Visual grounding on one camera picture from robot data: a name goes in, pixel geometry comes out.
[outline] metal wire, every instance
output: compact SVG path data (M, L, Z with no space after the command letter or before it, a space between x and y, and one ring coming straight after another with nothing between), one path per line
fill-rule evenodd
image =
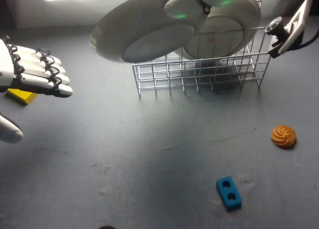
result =
M261 0L256 0L260 7ZM247 82L256 82L260 88L269 62L270 55L262 52L266 34L264 27L245 29L245 34L251 30L256 31L255 37L250 42L245 42L242 50L232 56L209 59L187 60L175 53L152 60L151 62L136 63L133 65L133 73L139 97L141 91L182 88L186 94L186 88L194 87L200 93L202 86L207 85L215 91L218 85L224 85L227 89L231 84L238 84L242 90ZM202 35L214 35L218 33L230 33L242 30L218 31L199 33L197 37L197 55L200 48L199 38Z

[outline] gray table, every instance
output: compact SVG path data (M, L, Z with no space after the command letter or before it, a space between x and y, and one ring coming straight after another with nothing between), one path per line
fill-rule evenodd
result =
M319 26L312 18L311 37ZM0 143L0 228L217 229L319 225L319 41L272 60L261 91L146 92L130 64L99 57L88 28L21 30L19 45L51 49L74 95L39 95L0 110L24 130ZM292 151L270 140L284 124ZM231 175L243 208L225 211L216 180Z

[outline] yellow block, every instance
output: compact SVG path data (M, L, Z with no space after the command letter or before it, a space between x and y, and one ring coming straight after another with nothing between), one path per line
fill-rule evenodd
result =
M29 104L35 97L37 96L36 93L30 93L21 91L19 89L8 89L8 95L16 98L17 100L21 101L22 103Z

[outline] wire dish rack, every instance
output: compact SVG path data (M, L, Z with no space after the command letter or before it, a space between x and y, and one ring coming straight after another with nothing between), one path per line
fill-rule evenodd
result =
M261 0L256 1L261 7ZM185 94L188 89L193 88L200 93L203 87L217 91L231 85L239 85L242 90L246 82L255 82L260 88L271 59L267 52L262 52L266 37L264 29L265 27L245 29L245 33L254 30L256 34L250 42L245 42L241 51L232 56L187 60L181 49L181 55L170 53L150 62L134 64L133 73L139 97L144 90L153 90L157 95L158 90L168 89L171 95L173 88L181 88ZM197 50L200 48L199 38L202 35L214 36L235 31L237 30L199 33Z

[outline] blue block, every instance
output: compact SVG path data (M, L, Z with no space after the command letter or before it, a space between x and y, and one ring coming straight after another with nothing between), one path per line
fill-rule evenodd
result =
M241 197L231 176L217 180L216 186L219 195L228 211L241 208Z

